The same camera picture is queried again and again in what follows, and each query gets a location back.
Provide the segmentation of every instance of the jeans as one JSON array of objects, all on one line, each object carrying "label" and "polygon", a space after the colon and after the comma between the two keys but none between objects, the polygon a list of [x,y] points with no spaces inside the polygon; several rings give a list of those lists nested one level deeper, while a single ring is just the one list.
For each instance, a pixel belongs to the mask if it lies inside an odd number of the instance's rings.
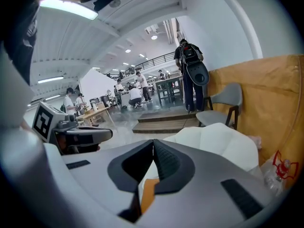
[{"label": "jeans", "polygon": [[144,99],[146,101],[150,101],[151,100],[151,95],[150,95],[148,87],[142,87],[142,94],[143,94],[143,97],[144,97]]},{"label": "jeans", "polygon": [[129,100],[129,104],[131,105],[131,106],[135,106],[135,104],[137,103],[137,104],[140,104],[142,102],[142,99],[141,98],[135,98],[135,99],[133,99],[133,100]]},{"label": "jeans", "polygon": [[183,73],[183,82],[185,89],[185,102],[186,109],[190,105],[190,111],[194,111],[194,102],[193,102],[193,86],[196,94],[196,109],[199,111],[203,110],[203,87],[198,86],[191,80],[188,71],[185,69]]}]

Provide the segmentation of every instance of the fluorescent light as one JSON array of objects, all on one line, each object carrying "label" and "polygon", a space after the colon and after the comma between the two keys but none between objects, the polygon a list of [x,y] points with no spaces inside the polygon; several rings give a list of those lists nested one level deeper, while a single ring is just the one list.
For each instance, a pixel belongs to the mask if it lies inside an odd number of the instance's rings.
[{"label": "fluorescent light", "polygon": [[40,6],[74,13],[90,20],[94,20],[98,16],[98,13],[95,11],[74,2],[63,2],[61,0],[42,0],[40,2]]},{"label": "fluorescent light", "polygon": [[57,98],[57,97],[60,97],[60,95],[56,95],[56,96],[50,97],[50,98],[46,99],[46,101],[54,99],[54,98]]},{"label": "fluorescent light", "polygon": [[54,78],[46,78],[46,79],[42,79],[38,81],[38,84],[42,84],[42,83],[46,83],[46,82],[50,82],[50,81],[54,81],[54,80],[60,80],[63,79],[63,76],[60,77],[54,77]]}]

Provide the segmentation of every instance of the ceiling pipe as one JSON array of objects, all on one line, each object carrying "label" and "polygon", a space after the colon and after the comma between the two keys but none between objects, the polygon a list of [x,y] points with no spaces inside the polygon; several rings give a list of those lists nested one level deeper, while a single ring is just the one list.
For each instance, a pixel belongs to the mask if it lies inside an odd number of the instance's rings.
[{"label": "ceiling pipe", "polygon": [[173,34],[172,34],[171,24],[170,24],[169,20],[167,20],[167,26],[168,26],[169,36],[170,36],[170,39],[171,39],[170,44],[173,44],[174,43],[174,37],[173,37]]},{"label": "ceiling pipe", "polygon": [[172,34],[171,34],[171,29],[169,26],[169,21],[166,20],[164,25],[165,25],[166,31],[168,32],[169,44],[171,45],[171,44],[173,44],[173,38],[172,38]]},{"label": "ceiling pipe", "polygon": [[169,32],[168,32],[168,29],[167,29],[167,25],[166,25],[166,22],[165,22],[165,21],[163,22],[163,25],[164,25],[164,27],[165,27],[165,30],[166,30],[166,34],[167,34],[167,37],[168,37],[168,41],[169,41],[169,45],[170,45],[171,43],[170,43],[170,37],[169,37]]}]

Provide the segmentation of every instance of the gray chair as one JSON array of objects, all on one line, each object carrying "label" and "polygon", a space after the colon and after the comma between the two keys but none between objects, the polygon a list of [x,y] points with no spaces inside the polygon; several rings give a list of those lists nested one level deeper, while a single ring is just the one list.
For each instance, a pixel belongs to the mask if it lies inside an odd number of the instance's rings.
[{"label": "gray chair", "polygon": [[[227,85],[221,93],[213,96],[204,97],[204,109],[206,103],[209,102],[211,111],[203,111],[196,114],[196,118],[199,120],[199,126],[209,126],[215,123],[223,123],[228,127],[233,127],[235,130],[238,127],[238,116],[241,113],[241,107],[243,104],[242,88],[240,84],[231,83]],[[213,103],[222,103],[231,105],[228,115],[214,111]],[[231,119],[232,113],[234,113],[234,121]]]}]

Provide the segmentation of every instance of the plastic bag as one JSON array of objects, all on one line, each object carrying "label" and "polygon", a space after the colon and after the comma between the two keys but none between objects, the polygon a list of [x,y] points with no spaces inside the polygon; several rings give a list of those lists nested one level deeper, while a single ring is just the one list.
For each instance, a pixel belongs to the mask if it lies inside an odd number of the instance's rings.
[{"label": "plastic bag", "polygon": [[262,149],[262,138],[260,136],[247,136],[250,138],[255,144],[258,150]]}]

